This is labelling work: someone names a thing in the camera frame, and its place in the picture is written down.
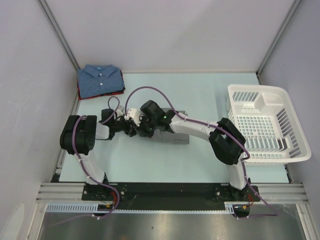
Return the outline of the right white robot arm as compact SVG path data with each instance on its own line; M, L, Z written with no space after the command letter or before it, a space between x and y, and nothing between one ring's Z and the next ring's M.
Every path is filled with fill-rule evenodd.
M161 131L189 135L209 142L216 158L227 167L231 196L237 201L248 196L249 179L240 160L245 152L246 140L228 118L203 123L173 109L164 111L152 100L143 104L140 112L142 116L139 117L137 129L141 137L151 138L155 131Z

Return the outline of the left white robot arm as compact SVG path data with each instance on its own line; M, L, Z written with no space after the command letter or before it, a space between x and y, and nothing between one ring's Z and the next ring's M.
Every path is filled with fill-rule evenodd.
M101 111L101 120L96 115L70 115L60 135L60 147L73 156L83 171L89 185L95 185L93 194L100 200L110 196L107 174L99 166L93 148L96 141L110 141L116 133L124 132L130 137L137 134L136 124L126 119L122 110L111 108Z

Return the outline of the grey long sleeve shirt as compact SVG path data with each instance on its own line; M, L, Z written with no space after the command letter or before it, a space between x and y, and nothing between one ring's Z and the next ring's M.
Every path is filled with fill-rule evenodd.
M189 145L190 136L184 133L172 133L161 131L159 128L153 128L151 140L157 143L174 144L174 145Z

